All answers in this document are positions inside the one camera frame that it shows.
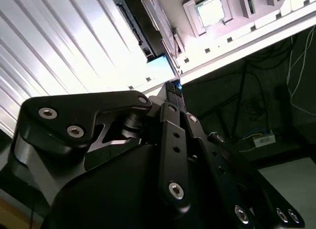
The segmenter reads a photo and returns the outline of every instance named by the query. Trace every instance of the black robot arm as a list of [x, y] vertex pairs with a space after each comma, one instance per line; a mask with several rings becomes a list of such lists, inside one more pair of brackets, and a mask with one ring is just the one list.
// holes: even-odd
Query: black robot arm
[[[301, 229], [299, 213], [216, 132], [137, 91], [37, 97], [21, 107], [11, 151], [51, 211], [43, 228]], [[140, 144], [92, 170], [88, 152]]]

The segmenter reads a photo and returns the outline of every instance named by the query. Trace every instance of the power strip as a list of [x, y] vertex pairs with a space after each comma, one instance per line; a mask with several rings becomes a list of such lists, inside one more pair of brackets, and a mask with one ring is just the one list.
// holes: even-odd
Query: power strip
[[253, 137], [253, 142], [256, 148], [259, 148], [265, 145], [274, 144], [276, 142], [276, 137], [274, 134], [268, 134], [263, 137]]

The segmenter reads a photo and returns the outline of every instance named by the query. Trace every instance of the corrugated metal panel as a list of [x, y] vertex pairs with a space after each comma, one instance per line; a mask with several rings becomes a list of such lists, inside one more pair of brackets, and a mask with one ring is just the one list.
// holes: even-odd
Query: corrugated metal panel
[[148, 85], [146, 62], [113, 0], [0, 0], [0, 128], [30, 97]]

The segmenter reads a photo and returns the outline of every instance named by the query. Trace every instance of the silver screw head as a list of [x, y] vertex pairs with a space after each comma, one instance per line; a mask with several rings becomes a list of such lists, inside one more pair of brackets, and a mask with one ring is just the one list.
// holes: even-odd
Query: silver screw head
[[196, 123], [196, 122], [198, 121], [193, 115], [191, 115], [189, 118], [190, 118], [190, 120], [192, 120], [194, 123]]
[[39, 109], [39, 115], [44, 119], [55, 119], [58, 116], [54, 109], [48, 107]]
[[169, 191], [172, 194], [172, 196], [175, 197], [176, 199], [178, 199], [178, 200], [183, 199], [184, 191], [179, 184], [177, 184], [175, 182], [170, 183], [169, 184]]
[[242, 223], [244, 224], [249, 223], [249, 219], [246, 212], [242, 208], [240, 208], [238, 205], [235, 206], [235, 213]]
[[139, 99], [142, 103], [147, 103], [147, 99], [145, 99], [144, 97], [138, 97], [138, 99]]
[[73, 138], [81, 138], [84, 135], [83, 129], [76, 125], [69, 126], [67, 133]]
[[291, 209], [288, 210], [289, 215], [291, 216], [291, 218], [296, 222], [296, 223], [300, 223], [300, 220], [298, 219], [298, 217], [293, 213], [293, 211]]
[[288, 219], [287, 219], [286, 215], [282, 212], [281, 209], [277, 208], [276, 212], [277, 212], [278, 216], [282, 219], [282, 221], [284, 221], [285, 223], [288, 223]]
[[224, 142], [225, 142], [225, 140], [223, 139], [223, 137], [222, 137], [222, 136], [220, 136], [219, 134], [218, 134], [218, 135], [216, 135], [216, 138], [217, 138], [219, 141], [221, 141], [222, 143], [224, 143]]

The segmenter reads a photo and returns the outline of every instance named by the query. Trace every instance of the white cable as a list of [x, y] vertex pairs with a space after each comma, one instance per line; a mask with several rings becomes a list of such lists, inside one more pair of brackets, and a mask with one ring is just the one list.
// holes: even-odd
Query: white cable
[[255, 148], [256, 148], [256, 147], [251, 148], [251, 149], [248, 149], [248, 150], [239, 151], [239, 152], [240, 152], [240, 153], [250, 152], [250, 151], [254, 150]]
[[[295, 107], [296, 109], [302, 111], [302, 112], [305, 112], [309, 115], [314, 115], [316, 116], [316, 114], [314, 113], [311, 113], [297, 105], [295, 105], [293, 103], [293, 97], [294, 97], [294, 94], [296, 93], [299, 85], [300, 85], [300, 82], [301, 82], [301, 78], [302, 78], [302, 75], [303, 75], [303, 71], [304, 71], [304, 68], [305, 68], [305, 62], [306, 62], [306, 55], [307, 55], [307, 50], [310, 48], [311, 44], [312, 44], [312, 41], [313, 41], [313, 38], [314, 38], [314, 29], [315, 29], [315, 26], [311, 29], [311, 31], [309, 32], [308, 36], [307, 36], [307, 39], [306, 39], [306, 44], [305, 44], [305, 51], [300, 55], [300, 57], [296, 60], [296, 62], [291, 65], [292, 63], [292, 56], [293, 56], [293, 49], [291, 51], [291, 54], [290, 54], [290, 61], [289, 61], [289, 70], [288, 70], [288, 73], [287, 73], [287, 77], [286, 77], [286, 84], [287, 84], [287, 88], [288, 88], [288, 92], [290, 93], [290, 103], [293, 107]], [[301, 72], [300, 72], [300, 76], [299, 76], [299, 79], [297, 81], [297, 84], [295, 86], [295, 89], [293, 91], [293, 93], [291, 93], [291, 90], [289, 88], [289, 82], [290, 82], [290, 77], [291, 77], [291, 70], [292, 68], [297, 64], [297, 62], [303, 57], [303, 65], [302, 65], [302, 69], [301, 69]]]

